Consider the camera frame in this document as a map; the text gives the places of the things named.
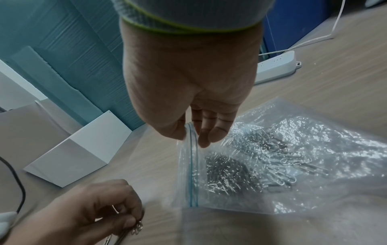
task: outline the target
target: table surface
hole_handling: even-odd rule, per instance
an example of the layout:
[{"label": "table surface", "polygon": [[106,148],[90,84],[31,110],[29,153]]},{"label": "table surface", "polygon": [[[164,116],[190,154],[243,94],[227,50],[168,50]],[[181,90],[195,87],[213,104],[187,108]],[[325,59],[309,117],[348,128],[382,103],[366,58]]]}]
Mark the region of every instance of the table surface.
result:
[{"label": "table surface", "polygon": [[[327,20],[304,40],[326,35],[334,21]],[[345,14],[333,40],[296,49],[302,68],[287,78],[255,86],[239,114],[280,96],[387,136],[386,23],[387,5]],[[123,244],[385,244],[387,200],[380,197],[353,197],[321,215],[298,218],[173,209],[176,152],[175,140],[144,125],[108,166],[77,181],[123,178],[138,192],[146,207],[144,229]],[[34,181],[27,190],[25,209],[30,212],[75,185],[58,190]]]}]

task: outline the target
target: hand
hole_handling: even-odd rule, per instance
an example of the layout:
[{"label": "hand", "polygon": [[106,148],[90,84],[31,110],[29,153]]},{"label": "hand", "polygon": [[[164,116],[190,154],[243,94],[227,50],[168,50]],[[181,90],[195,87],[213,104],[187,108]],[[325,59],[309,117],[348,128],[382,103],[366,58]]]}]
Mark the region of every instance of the hand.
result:
[{"label": "hand", "polygon": [[254,85],[262,33],[260,23],[230,34],[166,35],[121,21],[136,112],[160,134],[182,140],[191,106],[199,145],[223,139]]},{"label": "hand", "polygon": [[125,180],[77,186],[13,229],[6,245],[94,245],[133,227],[141,213]]}]

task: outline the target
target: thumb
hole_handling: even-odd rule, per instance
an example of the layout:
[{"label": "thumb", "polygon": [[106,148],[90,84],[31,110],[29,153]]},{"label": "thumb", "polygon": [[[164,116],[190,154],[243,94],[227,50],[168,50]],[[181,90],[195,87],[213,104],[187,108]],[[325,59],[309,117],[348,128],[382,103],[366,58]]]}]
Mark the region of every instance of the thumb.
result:
[{"label": "thumb", "polygon": [[129,229],[136,224],[136,218],[128,214],[117,214],[103,218],[86,227],[81,235],[80,244],[96,244],[105,237],[118,235],[123,229]]}]

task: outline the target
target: finger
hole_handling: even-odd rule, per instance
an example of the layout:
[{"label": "finger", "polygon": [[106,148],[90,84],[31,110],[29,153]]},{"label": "finger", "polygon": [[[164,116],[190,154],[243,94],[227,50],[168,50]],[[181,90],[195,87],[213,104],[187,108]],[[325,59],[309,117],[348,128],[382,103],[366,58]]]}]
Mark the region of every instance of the finger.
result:
[{"label": "finger", "polygon": [[198,138],[198,144],[201,148],[210,146],[208,133],[214,128],[218,119],[218,114],[213,111],[203,110],[203,125]]},{"label": "finger", "polygon": [[135,224],[136,218],[130,214],[103,218],[84,228],[78,244],[96,244],[110,234],[119,235],[123,229],[132,228]]},{"label": "finger", "polygon": [[86,207],[92,206],[95,211],[98,211],[106,206],[124,205],[127,213],[131,213],[136,219],[141,218],[142,203],[137,193],[132,186],[125,184],[117,184],[114,181],[107,181],[104,184],[91,185],[86,187],[85,199]]},{"label": "finger", "polygon": [[159,132],[161,135],[169,138],[173,138],[175,140],[183,140],[185,137],[185,113],[173,124],[154,129]]},{"label": "finger", "polygon": [[234,123],[236,116],[237,111],[232,113],[218,113],[218,120],[216,125],[208,134],[209,141],[214,143],[226,137]]},{"label": "finger", "polygon": [[113,216],[116,214],[117,214],[117,212],[113,208],[113,206],[106,206],[106,207],[103,207],[97,211],[96,217],[97,218],[106,218],[106,217]]},{"label": "finger", "polygon": [[202,129],[203,110],[197,105],[191,105],[191,112],[193,126],[196,130],[196,133],[199,135]]}]

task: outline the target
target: plastic bag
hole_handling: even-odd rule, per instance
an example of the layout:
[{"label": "plastic bag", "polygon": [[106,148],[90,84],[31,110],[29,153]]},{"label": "plastic bag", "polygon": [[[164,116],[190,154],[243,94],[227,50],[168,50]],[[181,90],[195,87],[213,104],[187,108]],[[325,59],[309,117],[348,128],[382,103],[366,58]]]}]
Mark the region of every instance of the plastic bag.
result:
[{"label": "plastic bag", "polygon": [[387,144],[275,98],[237,117],[227,137],[178,142],[174,205],[264,214],[317,209],[351,194],[385,193]]}]

